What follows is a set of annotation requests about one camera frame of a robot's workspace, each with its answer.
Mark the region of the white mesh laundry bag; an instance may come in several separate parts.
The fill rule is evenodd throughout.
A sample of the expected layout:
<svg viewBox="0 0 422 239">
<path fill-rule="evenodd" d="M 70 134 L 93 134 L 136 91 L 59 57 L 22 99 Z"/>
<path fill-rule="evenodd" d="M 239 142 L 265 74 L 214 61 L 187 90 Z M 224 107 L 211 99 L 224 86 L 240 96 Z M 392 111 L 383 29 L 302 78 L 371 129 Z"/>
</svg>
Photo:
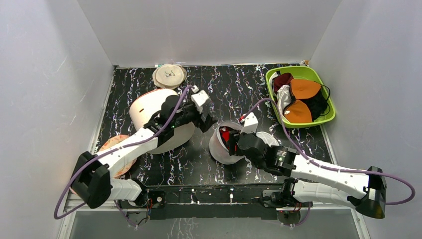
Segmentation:
<svg viewBox="0 0 422 239">
<path fill-rule="evenodd" d="M 245 156 L 229 155 L 228 148 L 224 146 L 220 138 L 219 128 L 221 126 L 228 126 L 236 132 L 240 131 L 243 126 L 235 121 L 224 121 L 217 126 L 209 141 L 209 151 L 214 160 L 224 165 L 235 164 L 245 158 Z"/>
</svg>

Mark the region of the red black bra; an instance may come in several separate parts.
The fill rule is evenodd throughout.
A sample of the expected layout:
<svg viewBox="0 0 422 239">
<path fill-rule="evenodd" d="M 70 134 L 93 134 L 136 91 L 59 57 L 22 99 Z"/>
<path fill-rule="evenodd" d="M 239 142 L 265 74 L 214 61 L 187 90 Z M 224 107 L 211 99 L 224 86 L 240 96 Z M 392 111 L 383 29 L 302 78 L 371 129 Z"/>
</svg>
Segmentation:
<svg viewBox="0 0 422 239">
<path fill-rule="evenodd" d="M 231 131 L 234 131 L 234 129 L 232 129 L 228 126 L 221 126 L 219 128 L 219 134 L 220 134 L 221 141 L 226 148 L 228 148 L 229 133 Z"/>
</svg>

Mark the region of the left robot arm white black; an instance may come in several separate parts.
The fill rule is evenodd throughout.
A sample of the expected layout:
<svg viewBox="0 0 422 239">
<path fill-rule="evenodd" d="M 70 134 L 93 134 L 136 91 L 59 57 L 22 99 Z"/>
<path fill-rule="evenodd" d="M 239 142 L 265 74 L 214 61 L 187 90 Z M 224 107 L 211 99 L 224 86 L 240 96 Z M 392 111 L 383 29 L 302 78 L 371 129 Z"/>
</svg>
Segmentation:
<svg viewBox="0 0 422 239">
<path fill-rule="evenodd" d="M 127 200 L 143 207 L 149 200 L 149 189 L 137 179 L 116 179 L 114 176 L 130 162 L 145 153 L 164 153 L 186 143 L 195 128 L 202 132 L 216 123 L 203 108 L 210 101 L 205 91 L 192 94 L 182 102 L 180 96 L 168 96 L 161 110 L 148 123 L 124 141 L 107 150 L 82 153 L 73 174 L 72 190 L 91 209 L 108 200 Z"/>
</svg>

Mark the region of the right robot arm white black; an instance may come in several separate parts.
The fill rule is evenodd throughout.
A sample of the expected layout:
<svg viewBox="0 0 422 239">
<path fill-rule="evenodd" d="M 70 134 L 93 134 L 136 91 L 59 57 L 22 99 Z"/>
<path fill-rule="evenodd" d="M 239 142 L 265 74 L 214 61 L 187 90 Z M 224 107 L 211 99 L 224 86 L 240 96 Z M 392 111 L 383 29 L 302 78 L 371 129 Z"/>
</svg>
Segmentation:
<svg viewBox="0 0 422 239">
<path fill-rule="evenodd" d="M 321 202 L 354 208 L 375 219 L 385 217 L 387 185 L 378 167 L 354 170 L 305 159 L 296 149 L 270 146 L 256 133 L 231 130 L 222 133 L 222 140 L 229 155 L 246 157 L 256 168 L 286 177 L 283 190 L 264 196 L 264 204 Z"/>
</svg>

